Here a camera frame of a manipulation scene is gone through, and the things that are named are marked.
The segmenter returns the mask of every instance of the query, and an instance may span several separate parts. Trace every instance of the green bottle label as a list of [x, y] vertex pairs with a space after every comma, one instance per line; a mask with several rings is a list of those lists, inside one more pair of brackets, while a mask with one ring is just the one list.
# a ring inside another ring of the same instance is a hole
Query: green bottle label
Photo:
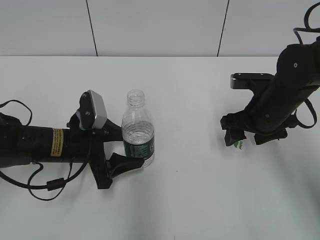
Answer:
[[155, 152], [155, 136], [146, 143], [134, 145], [123, 140], [124, 151], [127, 157], [149, 159]]

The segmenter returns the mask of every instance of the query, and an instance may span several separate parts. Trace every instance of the water bottle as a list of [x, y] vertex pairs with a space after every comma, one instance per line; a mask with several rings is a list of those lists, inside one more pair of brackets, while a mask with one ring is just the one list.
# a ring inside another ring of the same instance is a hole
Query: water bottle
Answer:
[[131, 90], [127, 94], [128, 108], [122, 117], [122, 137], [127, 157], [143, 158], [147, 167], [155, 158], [155, 128], [145, 106], [145, 94]]

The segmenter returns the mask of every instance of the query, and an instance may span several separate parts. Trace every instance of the white wall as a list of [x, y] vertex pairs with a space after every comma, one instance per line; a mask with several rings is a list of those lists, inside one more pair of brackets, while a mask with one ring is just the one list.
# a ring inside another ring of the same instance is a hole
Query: white wall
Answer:
[[[230, 0], [220, 56], [278, 56], [287, 45], [298, 43], [293, 28], [304, 28], [304, 15], [319, 0]], [[320, 28], [320, 7], [310, 16]], [[315, 33], [302, 33], [305, 44]]]
[[[87, 0], [99, 56], [216, 56], [228, 0]], [[230, 0], [220, 56], [278, 56], [317, 0]], [[1, 0], [0, 55], [95, 56], [86, 0]], [[310, 25], [320, 28], [320, 8]], [[305, 43], [316, 34], [302, 33]]]
[[216, 56], [227, 0], [88, 0], [100, 56]]
[[0, 55], [94, 56], [86, 2], [1, 0]]

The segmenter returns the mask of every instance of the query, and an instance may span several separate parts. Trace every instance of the small green object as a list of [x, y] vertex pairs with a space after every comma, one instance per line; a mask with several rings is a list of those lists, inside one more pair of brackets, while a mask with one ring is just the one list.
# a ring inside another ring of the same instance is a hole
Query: small green object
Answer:
[[242, 150], [243, 142], [240, 140], [240, 141], [235, 142], [233, 145], [236, 149]]

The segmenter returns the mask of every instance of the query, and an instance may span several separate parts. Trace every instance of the bottle neck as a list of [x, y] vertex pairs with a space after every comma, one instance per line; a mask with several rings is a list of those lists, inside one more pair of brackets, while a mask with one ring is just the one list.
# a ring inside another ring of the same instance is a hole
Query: bottle neck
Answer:
[[142, 108], [145, 105], [145, 94], [138, 89], [129, 91], [126, 99], [130, 108]]

